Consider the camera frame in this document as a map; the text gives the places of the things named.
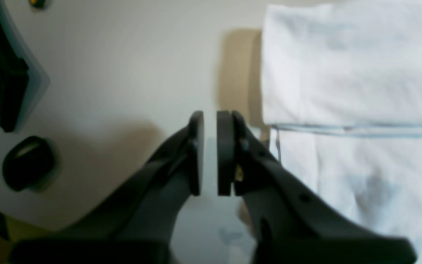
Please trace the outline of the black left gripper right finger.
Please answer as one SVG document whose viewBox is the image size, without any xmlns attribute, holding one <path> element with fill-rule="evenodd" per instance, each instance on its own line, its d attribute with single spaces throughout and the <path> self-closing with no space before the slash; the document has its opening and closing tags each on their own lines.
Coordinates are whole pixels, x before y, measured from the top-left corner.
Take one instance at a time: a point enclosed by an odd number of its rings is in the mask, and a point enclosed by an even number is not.
<svg viewBox="0 0 422 264">
<path fill-rule="evenodd" d="M 413 264 L 405 238 L 339 214 L 288 172 L 236 111 L 216 113 L 218 194 L 242 197 L 257 240 L 253 264 Z"/>
</svg>

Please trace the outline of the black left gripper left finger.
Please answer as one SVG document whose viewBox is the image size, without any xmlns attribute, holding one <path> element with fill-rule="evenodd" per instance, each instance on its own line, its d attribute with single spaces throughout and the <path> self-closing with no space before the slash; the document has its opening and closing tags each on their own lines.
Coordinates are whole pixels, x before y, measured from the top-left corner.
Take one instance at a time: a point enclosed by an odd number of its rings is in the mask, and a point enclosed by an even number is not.
<svg viewBox="0 0 422 264">
<path fill-rule="evenodd" d="M 171 237 L 190 196 L 201 193 L 204 114 L 166 139 L 150 159 L 70 227 L 19 242 L 11 264 L 172 264 Z"/>
</svg>

